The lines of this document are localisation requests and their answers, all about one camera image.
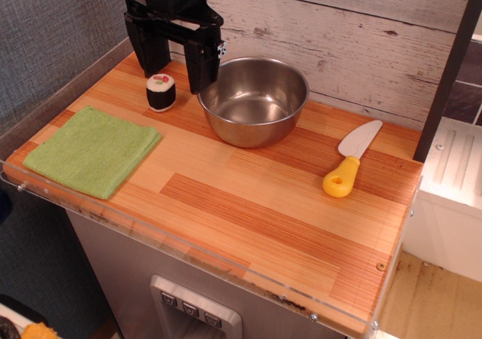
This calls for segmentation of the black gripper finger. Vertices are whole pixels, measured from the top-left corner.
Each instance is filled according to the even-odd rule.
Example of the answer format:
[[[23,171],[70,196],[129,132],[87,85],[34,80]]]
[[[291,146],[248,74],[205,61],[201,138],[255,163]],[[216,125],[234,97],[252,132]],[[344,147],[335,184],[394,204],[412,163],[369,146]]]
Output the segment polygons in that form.
[[[184,42],[185,62],[192,94],[198,94],[218,78],[221,35],[189,37]]]
[[[169,42],[151,20],[137,20],[124,14],[127,33],[146,78],[158,73],[170,61]]]

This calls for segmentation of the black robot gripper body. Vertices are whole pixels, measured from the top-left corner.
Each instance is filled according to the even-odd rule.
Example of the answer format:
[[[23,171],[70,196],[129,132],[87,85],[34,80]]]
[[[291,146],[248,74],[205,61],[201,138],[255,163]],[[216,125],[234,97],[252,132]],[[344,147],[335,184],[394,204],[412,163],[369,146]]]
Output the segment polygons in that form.
[[[169,29],[169,39],[179,44],[196,41],[202,52],[221,58],[223,18],[212,10],[208,0],[126,0],[128,14],[137,21],[160,21]]]

